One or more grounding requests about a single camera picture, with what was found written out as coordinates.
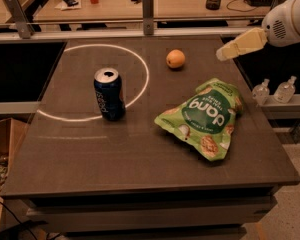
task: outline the black can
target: black can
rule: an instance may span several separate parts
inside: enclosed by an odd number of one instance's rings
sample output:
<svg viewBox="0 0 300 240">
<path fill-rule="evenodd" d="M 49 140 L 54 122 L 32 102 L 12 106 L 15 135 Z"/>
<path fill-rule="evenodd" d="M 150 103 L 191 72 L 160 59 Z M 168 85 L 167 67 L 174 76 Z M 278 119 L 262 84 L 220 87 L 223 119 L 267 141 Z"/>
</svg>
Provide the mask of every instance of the black can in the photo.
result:
<svg viewBox="0 0 300 240">
<path fill-rule="evenodd" d="M 119 120 L 126 112 L 119 72 L 113 68 L 98 70 L 94 89 L 102 116 L 110 121 Z"/>
</svg>

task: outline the green chip bag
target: green chip bag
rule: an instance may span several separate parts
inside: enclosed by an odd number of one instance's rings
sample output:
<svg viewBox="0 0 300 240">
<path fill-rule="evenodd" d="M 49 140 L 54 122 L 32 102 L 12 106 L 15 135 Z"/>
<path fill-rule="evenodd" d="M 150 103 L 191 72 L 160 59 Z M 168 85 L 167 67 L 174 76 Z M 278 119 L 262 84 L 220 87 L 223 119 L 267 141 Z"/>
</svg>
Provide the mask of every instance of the green chip bag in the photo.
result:
<svg viewBox="0 0 300 240">
<path fill-rule="evenodd" d="M 238 89 L 217 78 L 200 85 L 196 95 L 156 117 L 155 123 L 194 146 L 209 161 L 224 159 L 236 115 L 243 113 Z"/>
</svg>

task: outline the silver can top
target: silver can top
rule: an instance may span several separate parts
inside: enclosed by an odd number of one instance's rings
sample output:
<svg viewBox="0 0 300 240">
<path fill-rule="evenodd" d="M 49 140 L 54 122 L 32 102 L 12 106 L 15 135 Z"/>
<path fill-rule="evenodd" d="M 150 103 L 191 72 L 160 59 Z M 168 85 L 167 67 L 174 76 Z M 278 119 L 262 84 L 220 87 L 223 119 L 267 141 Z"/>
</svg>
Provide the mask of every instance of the silver can top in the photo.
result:
<svg viewBox="0 0 300 240">
<path fill-rule="evenodd" d="M 94 79 L 99 83 L 111 83 L 116 80 L 118 76 L 119 72 L 114 68 L 102 68 L 95 73 Z"/>
</svg>

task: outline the clear bottle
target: clear bottle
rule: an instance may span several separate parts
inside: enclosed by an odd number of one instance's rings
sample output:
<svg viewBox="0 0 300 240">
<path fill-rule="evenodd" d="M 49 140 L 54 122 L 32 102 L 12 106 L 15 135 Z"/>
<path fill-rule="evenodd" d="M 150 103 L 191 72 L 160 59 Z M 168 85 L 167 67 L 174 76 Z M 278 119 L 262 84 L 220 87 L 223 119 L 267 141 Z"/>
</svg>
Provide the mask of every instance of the clear bottle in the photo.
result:
<svg viewBox="0 0 300 240">
<path fill-rule="evenodd" d="M 258 105 L 263 105 L 269 97 L 268 83 L 269 79 L 265 78 L 261 84 L 256 85 L 252 90 L 252 98 L 257 101 Z"/>
<path fill-rule="evenodd" d="M 288 82 L 281 83 L 274 93 L 273 98 L 278 102 L 288 103 L 296 91 L 294 86 L 296 79 L 295 76 L 291 76 Z"/>
</svg>

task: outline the cardboard box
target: cardboard box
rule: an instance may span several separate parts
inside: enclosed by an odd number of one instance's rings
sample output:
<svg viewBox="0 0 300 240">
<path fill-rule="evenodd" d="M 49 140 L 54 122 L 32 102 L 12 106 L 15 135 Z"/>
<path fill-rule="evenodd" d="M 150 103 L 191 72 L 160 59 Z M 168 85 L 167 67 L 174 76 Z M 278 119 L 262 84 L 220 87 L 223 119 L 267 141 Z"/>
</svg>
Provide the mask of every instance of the cardboard box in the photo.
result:
<svg viewBox="0 0 300 240">
<path fill-rule="evenodd" d="M 28 124 L 21 121 L 11 118 L 0 121 L 0 156 L 3 154 L 7 154 L 9 156 L 8 173 L 27 130 Z M 2 208 L 3 207 L 0 204 L 0 219 Z"/>
</svg>

